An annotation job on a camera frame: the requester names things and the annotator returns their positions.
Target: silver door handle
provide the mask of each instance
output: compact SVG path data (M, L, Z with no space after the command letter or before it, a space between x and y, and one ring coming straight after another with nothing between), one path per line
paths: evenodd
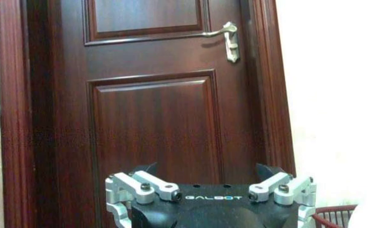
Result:
M215 37L219 34L226 36L227 59L231 62L239 60L238 27L232 22L224 24L223 29L215 32L203 32L203 37Z

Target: wooden door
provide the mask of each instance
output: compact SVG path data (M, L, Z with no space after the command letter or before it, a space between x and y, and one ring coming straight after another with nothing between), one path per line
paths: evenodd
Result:
M178 183L256 182L240 1L51 3L62 226L114 226L104 179L140 164ZM224 36L200 36L228 21L236 63Z

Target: red basket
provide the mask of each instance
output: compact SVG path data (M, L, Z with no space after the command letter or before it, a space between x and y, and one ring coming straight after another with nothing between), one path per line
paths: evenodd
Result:
M318 208L312 215L316 228L347 228L356 205Z

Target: door molding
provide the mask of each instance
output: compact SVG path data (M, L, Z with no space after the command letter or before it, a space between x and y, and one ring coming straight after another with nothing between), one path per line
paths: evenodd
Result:
M254 0L263 161L296 174L276 0Z
M256 58L256 87L258 104L260 111L256 114L260 119L260 148L258 153L262 162L271 166L280 166L295 174L295 157L292 148L292 136L288 114L288 103L286 93L284 67L280 46L280 34L278 24L276 2L275 0L244 0L250 3L250 13L252 18L252 28L255 31ZM28 39L29 31L41 30L45 34L40 37L49 37L48 29L39 29L43 22L28 23L27 18L39 18L40 11L33 10L32 4L27 0L0 1L0 105L1 105L1 148L3 148L3 175L4 175L4 216L5 227L35 227L36 221L43 216L37 215L37 210L43 209L39 203L40 194L52 196L55 189L41 188L43 180L54 177L44 176L35 172L37 163L49 159L51 156L41 155L40 144L33 144L40 140L37 124L32 121L36 115L43 114L41 107L36 105L43 102L32 101L32 80L40 79L44 74L39 71L35 75L32 60L37 58L40 52L48 55L49 45L43 45L39 51L32 51L37 40ZM40 67L49 67L49 56ZM48 148L52 142L43 142ZM48 210L58 211L58 202Z
M35 227L32 106L21 0L0 1L0 122L5 227Z

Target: screw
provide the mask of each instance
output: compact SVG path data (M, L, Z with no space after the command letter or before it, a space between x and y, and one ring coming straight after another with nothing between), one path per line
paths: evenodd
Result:
M151 190L151 184L150 183L143 183L142 184L142 190L144 190L144 191Z
M172 201L175 201L175 202L178 202L178 201L180 201L182 200L182 192L179 192L179 191L174 191L174 193L172 193L172 195L171 195L171 200Z
M288 193L288 191L290 191L288 186L287 186L286 184L280 184L280 185L279 185L279 191L282 191L282 192L284 192L284 193Z
M250 192L248 198L252 202L255 202L258 200L258 195L252 192Z
M126 205L127 205L128 210L131 210L132 209L132 201L127 201Z

